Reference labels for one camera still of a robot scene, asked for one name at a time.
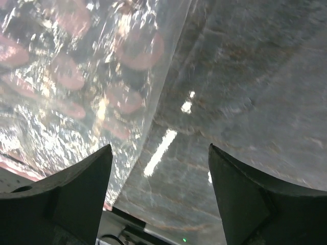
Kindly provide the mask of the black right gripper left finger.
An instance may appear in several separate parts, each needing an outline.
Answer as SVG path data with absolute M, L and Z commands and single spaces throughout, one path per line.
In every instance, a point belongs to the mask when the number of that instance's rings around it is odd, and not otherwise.
M 112 159 L 106 145 L 54 175 L 1 193 L 1 244 L 95 244 Z

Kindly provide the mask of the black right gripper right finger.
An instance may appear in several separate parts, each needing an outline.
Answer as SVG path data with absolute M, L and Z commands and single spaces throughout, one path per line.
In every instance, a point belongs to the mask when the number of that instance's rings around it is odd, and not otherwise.
M 209 146 L 227 244 L 326 244 L 326 192 L 299 186 Z

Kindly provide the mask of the clear pink-dotted zip bag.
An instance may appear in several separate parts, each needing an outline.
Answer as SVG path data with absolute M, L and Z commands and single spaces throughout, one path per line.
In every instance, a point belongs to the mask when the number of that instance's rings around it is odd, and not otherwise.
M 104 209 L 141 153 L 190 1 L 1 1 L 1 167 L 31 181 L 110 144 Z

